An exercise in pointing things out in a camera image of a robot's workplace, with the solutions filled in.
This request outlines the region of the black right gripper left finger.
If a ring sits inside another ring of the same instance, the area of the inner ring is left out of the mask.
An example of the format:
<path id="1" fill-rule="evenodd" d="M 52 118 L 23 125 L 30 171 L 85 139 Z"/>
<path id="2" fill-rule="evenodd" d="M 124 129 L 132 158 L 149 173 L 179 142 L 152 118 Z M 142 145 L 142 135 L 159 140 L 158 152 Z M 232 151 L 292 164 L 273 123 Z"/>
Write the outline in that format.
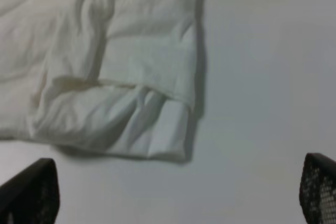
<path id="1" fill-rule="evenodd" d="M 60 208 L 56 163 L 41 158 L 1 185 L 1 223 L 55 223 Z"/>

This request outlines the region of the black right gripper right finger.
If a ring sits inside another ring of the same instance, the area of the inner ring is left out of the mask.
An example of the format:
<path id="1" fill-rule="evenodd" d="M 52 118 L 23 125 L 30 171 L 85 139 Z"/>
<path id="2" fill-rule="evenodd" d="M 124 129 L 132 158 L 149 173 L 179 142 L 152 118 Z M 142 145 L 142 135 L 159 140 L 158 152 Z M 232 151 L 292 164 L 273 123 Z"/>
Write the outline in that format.
<path id="1" fill-rule="evenodd" d="M 335 223 L 335 161 L 320 153 L 305 156 L 299 203 L 306 223 Z"/>

